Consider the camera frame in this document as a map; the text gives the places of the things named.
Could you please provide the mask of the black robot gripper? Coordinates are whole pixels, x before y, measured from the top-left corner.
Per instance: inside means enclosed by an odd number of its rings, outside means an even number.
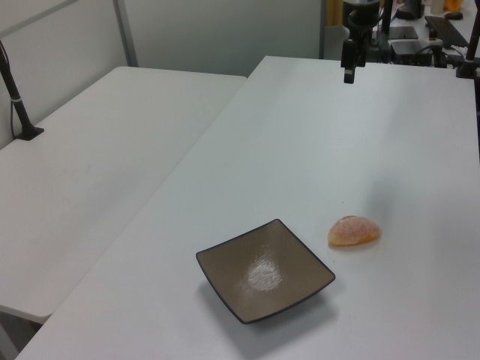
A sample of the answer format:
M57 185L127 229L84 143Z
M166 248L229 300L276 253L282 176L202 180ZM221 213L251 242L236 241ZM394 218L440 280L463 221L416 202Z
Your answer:
M348 40L343 42L341 67L343 81L353 84L356 66L365 67L366 40L371 38L379 21L380 2L377 0L346 0L343 2L343 26L349 30Z

